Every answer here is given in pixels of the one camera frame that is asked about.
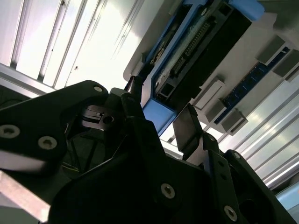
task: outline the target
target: screw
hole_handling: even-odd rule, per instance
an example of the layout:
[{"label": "screw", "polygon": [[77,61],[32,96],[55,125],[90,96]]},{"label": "screw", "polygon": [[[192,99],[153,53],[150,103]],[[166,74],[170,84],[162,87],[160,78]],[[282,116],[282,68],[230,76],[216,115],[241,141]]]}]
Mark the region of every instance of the screw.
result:
[{"label": "screw", "polygon": [[209,138],[210,138],[210,140],[215,141],[215,138],[213,136],[211,136],[210,134],[209,134]]},{"label": "screw", "polygon": [[38,140],[38,146],[42,149],[54,149],[57,146],[57,141],[53,137],[43,136]]},{"label": "screw", "polygon": [[98,92],[102,92],[102,91],[103,91],[102,88],[100,88],[100,87],[98,87],[98,86],[95,86],[94,89],[95,89],[96,91],[98,91]]},{"label": "screw", "polygon": [[238,220],[238,216],[235,212],[235,210],[232,209],[232,207],[226,205],[224,206],[224,212],[229,217],[230,220],[236,222]]},{"label": "screw", "polygon": [[0,137],[5,139],[13,139],[20,134],[20,129],[15,125],[1,125]]},{"label": "screw", "polygon": [[237,159],[240,159],[240,158],[241,158],[241,157],[239,156],[238,153],[234,153],[234,155],[235,155],[235,157],[236,157]]},{"label": "screw", "polygon": [[167,197],[168,199],[173,199],[175,196],[175,191],[173,187],[167,183],[163,183],[161,185],[162,194]]},{"label": "screw", "polygon": [[206,12],[207,12],[207,8],[205,8],[205,9],[202,11],[201,15],[206,14]]}]

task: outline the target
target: bright light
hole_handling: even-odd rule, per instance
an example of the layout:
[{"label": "bright light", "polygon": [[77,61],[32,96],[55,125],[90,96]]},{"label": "bright light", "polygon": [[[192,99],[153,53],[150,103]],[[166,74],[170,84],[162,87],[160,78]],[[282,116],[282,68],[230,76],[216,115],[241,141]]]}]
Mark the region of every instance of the bright light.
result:
[{"label": "bright light", "polygon": [[218,132],[217,130],[213,129],[213,128],[209,128],[207,130],[207,132],[211,135],[213,135],[214,138],[216,138],[216,140],[218,140],[223,134],[221,132]]},{"label": "bright light", "polygon": [[168,141],[172,136],[174,135],[174,129],[173,125],[170,124],[168,128],[163,132],[163,134],[160,136],[160,139],[164,141]]},{"label": "bright light", "polygon": [[266,183],[266,186],[268,187],[270,184],[272,184],[274,181],[278,180],[280,177],[282,177],[283,175],[285,175],[286,173],[288,173],[290,170],[292,170],[293,168],[297,167],[299,165],[299,161],[296,162],[294,165],[290,166],[288,169],[286,169],[285,171],[281,172],[280,174],[278,174],[276,177],[274,177],[272,180],[270,180],[269,182]]},{"label": "bright light", "polygon": [[50,205],[3,171],[0,171],[0,193],[42,223],[48,220]]}]

